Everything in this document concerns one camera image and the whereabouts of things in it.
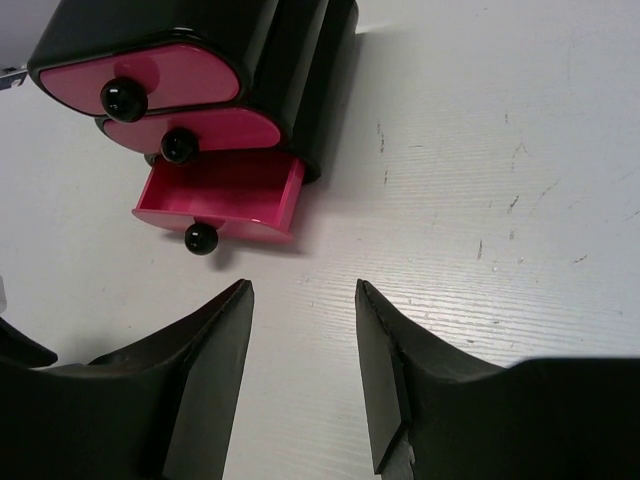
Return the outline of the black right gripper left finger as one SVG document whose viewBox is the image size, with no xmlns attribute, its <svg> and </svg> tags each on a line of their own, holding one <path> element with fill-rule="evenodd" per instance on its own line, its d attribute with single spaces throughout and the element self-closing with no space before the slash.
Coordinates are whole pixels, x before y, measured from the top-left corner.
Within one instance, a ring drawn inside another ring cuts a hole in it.
<svg viewBox="0 0 640 480">
<path fill-rule="evenodd" d="M 2 477 L 221 478 L 253 309 L 253 286 L 240 280 L 86 364 L 1 359 Z"/>
</svg>

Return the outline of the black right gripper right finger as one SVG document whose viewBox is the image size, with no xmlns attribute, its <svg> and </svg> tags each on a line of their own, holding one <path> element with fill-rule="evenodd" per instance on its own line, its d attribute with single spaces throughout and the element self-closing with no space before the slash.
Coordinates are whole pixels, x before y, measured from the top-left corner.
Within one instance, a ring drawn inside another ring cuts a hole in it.
<svg viewBox="0 0 640 480">
<path fill-rule="evenodd" d="M 639 362 L 534 358 L 503 368 L 355 294 L 374 472 L 384 479 L 635 479 Z"/>
</svg>

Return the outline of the pink bottom drawer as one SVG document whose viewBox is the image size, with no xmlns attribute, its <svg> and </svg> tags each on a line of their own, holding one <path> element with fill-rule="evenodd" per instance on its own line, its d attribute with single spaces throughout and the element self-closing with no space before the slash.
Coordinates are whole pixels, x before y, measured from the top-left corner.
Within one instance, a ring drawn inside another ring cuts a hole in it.
<svg viewBox="0 0 640 480">
<path fill-rule="evenodd" d="M 288 243 L 304 175 L 298 158 L 273 149 L 208 152 L 185 166 L 158 160 L 133 215 L 180 233 L 195 255 L 222 238 Z"/>
</svg>

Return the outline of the pink drawer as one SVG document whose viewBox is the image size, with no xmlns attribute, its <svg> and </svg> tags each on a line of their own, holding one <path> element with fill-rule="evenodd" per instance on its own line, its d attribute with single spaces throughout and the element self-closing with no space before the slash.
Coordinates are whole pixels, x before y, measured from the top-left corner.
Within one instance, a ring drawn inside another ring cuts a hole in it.
<svg viewBox="0 0 640 480">
<path fill-rule="evenodd" d="M 188 44 L 51 67 L 39 79 L 65 105 L 125 123 L 151 110 L 227 102 L 240 92 L 240 80 L 225 61 Z"/>
<path fill-rule="evenodd" d="M 158 160 L 133 215 L 180 233 L 195 255 L 222 238 L 288 243 L 304 175 L 298 158 L 273 149 L 208 152 L 185 166 Z"/>
<path fill-rule="evenodd" d="M 190 162 L 201 152 L 267 148 L 281 140 L 271 120 L 244 108 L 176 111 L 135 123 L 107 120 L 103 130 L 130 150 L 160 154 L 176 165 Z"/>
</svg>

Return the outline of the pink top drawer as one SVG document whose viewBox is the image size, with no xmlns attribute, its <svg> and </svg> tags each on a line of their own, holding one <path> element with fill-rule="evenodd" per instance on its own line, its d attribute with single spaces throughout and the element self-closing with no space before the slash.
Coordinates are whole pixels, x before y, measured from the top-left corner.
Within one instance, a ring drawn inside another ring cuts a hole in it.
<svg viewBox="0 0 640 480">
<path fill-rule="evenodd" d="M 151 110 L 227 102 L 240 92 L 240 80 L 225 61 L 188 44 L 51 67 L 39 79 L 65 105 L 125 123 Z"/>
</svg>

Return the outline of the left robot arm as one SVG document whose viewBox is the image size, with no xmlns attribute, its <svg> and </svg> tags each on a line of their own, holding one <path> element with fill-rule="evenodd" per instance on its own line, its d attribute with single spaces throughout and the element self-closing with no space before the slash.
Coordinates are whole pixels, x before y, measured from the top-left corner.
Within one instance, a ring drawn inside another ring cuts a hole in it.
<svg viewBox="0 0 640 480">
<path fill-rule="evenodd" d="M 0 330 L 0 354 L 3 361 L 25 368 L 49 367 L 58 361 L 56 353 L 30 339 L 3 318 L 0 319 Z"/>
</svg>

